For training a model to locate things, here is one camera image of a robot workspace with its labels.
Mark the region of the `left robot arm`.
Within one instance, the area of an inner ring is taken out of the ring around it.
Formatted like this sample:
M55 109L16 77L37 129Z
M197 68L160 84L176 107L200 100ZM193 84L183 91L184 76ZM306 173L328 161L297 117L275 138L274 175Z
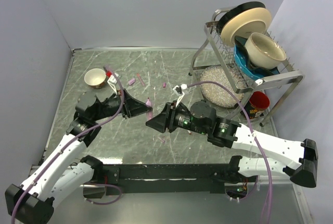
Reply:
M81 184L105 183L102 161L85 156L72 171L66 169L101 130L99 120L110 122L117 115L132 118L152 111L123 89L101 101L93 92L84 92L75 106L73 121L60 143L39 168L19 186L11 184L5 199L11 223L48 223L57 205Z

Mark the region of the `pink highlighter pen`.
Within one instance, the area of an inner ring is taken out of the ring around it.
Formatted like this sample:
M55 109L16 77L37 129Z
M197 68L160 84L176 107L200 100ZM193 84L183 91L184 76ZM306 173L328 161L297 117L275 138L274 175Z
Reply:
M151 102L150 98L147 98L146 106L149 108L146 113L146 117L147 117L147 121L148 121L153 118L153 107L152 107L152 102Z

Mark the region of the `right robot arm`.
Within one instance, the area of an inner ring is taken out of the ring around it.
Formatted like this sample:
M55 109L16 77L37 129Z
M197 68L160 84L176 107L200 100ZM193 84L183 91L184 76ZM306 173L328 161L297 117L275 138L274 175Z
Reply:
M146 126L160 133L182 128L205 135L215 146L259 154L259 158L242 157L228 168L228 177L233 181L252 176L288 176L299 186L317 186L315 141L291 141L251 130L242 123L217 116L216 110L205 101L195 102L190 108L183 103L166 103Z

